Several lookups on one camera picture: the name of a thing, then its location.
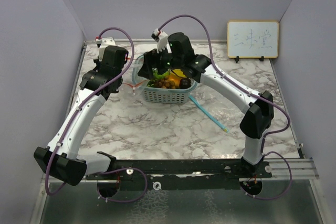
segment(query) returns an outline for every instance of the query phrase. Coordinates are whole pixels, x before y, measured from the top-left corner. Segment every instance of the gray plastic basket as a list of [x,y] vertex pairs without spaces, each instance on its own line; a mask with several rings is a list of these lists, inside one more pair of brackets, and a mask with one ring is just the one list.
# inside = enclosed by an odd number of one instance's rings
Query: gray plastic basket
[[[141,60],[143,55],[139,56],[135,63],[141,64],[143,63]],[[144,78],[138,76],[138,72],[141,67],[137,66],[134,67],[132,73],[132,81],[134,84],[140,83],[144,80]],[[160,103],[173,103],[173,104],[182,104],[188,101],[188,96],[191,91],[193,91],[196,86],[197,82],[191,80],[192,84],[190,88],[187,89],[160,89],[160,88],[152,88],[152,87],[145,87],[143,89],[142,95],[144,99],[148,102],[160,102]]]

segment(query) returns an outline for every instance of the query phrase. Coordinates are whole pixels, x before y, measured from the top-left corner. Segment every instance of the marble surface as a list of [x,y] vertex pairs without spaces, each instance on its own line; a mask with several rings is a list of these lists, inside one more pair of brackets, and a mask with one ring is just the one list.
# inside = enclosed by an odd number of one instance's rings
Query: marble surface
[[[128,44],[118,44],[130,51]],[[152,43],[136,43],[135,57],[155,48]],[[197,54],[209,56],[208,45],[193,44]],[[242,60],[235,63],[226,56],[225,44],[213,44],[216,63],[232,77],[261,92],[268,90],[274,101],[283,106],[282,98],[269,60]],[[84,73],[95,64],[96,45],[88,45],[80,70]],[[131,67],[123,76],[124,83],[132,83]],[[240,158],[244,151],[245,136],[239,129],[243,114],[225,97],[199,84],[192,92],[198,102],[223,125],[225,133],[213,123],[192,101],[186,104],[145,102],[139,90],[123,84],[118,94],[98,111],[85,135],[79,154],[103,151],[119,159],[191,159]],[[286,118],[275,109],[271,130],[284,127]],[[277,151],[285,157],[299,157],[291,129],[266,138],[265,152]]]

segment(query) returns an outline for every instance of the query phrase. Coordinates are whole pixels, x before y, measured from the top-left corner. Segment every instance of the blue stick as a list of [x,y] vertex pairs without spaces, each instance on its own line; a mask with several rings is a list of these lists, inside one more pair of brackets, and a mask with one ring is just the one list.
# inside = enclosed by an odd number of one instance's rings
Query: blue stick
[[191,94],[189,95],[189,98],[190,98],[190,100],[192,100],[192,101],[196,104],[196,106],[197,106],[200,110],[203,111],[204,114],[207,115],[208,118],[210,118],[215,124],[217,124],[223,131],[225,131],[226,133],[229,132],[229,129],[228,129],[227,127],[225,127],[224,125],[222,125],[220,122],[218,122],[212,115],[210,115],[210,113],[207,112],[207,111],[205,110],[205,108],[203,108],[203,107],[196,101],[196,99],[195,99]]

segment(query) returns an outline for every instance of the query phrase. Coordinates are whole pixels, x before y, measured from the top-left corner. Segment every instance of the screw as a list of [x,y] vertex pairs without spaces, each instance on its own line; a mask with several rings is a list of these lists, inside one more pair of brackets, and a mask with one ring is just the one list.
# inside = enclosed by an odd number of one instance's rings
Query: screw
[[265,171],[266,171],[267,173],[272,172],[272,167],[270,167],[269,165],[266,165],[266,166],[265,166]]

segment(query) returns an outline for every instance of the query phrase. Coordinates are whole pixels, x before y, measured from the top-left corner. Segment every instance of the whiteboard stand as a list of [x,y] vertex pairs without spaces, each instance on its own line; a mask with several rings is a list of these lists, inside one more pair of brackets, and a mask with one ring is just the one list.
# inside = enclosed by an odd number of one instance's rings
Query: whiteboard stand
[[227,55],[240,59],[274,59],[279,54],[279,23],[273,20],[230,20]]
[[[264,58],[265,58],[264,56],[261,56],[261,57],[259,58],[259,60],[260,60],[260,61],[264,61]],[[236,58],[234,58],[234,59],[235,59],[235,62],[236,62],[236,63],[239,62],[239,56],[236,56]]]

